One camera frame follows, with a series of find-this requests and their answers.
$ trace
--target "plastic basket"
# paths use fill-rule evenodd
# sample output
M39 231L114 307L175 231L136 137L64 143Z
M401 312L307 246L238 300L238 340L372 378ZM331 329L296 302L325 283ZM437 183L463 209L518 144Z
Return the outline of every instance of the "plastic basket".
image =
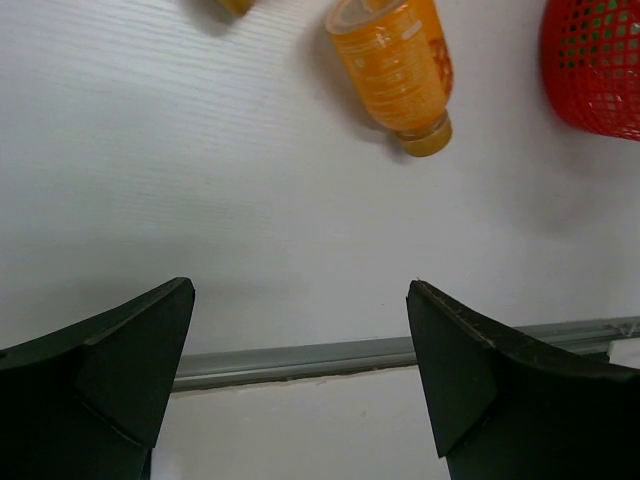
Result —
M541 62L569 125L640 140L640 0L550 0Z

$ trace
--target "basket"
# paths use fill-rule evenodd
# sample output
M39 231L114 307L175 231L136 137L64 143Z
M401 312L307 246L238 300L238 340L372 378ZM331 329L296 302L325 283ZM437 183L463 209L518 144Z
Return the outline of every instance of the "basket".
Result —
M549 0L540 43L545 89L565 122L640 140L640 0Z

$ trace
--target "gray metal bar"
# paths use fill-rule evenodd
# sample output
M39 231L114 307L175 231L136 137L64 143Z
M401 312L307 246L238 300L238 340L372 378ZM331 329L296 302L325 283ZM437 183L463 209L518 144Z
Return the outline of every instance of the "gray metal bar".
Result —
M613 340L640 337L640 317L534 325L518 330L579 355L606 353ZM187 355L180 361L173 389L202 390L415 364L410 337Z

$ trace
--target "bottle cap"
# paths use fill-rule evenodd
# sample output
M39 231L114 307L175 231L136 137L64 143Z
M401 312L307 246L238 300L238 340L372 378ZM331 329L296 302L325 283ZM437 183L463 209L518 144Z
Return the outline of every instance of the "bottle cap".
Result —
M218 3L233 15L241 17L249 11L254 1L255 0L218 0Z
M428 157L447 146L453 135L449 114L445 112L432 125L419 130L396 132L405 152L413 157Z

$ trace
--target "orange liquid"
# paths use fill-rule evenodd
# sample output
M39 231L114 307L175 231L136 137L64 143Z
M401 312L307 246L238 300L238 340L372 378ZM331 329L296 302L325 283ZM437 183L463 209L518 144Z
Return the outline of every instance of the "orange liquid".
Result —
M433 0L340 0L326 26L373 118L401 139L428 135L453 86Z

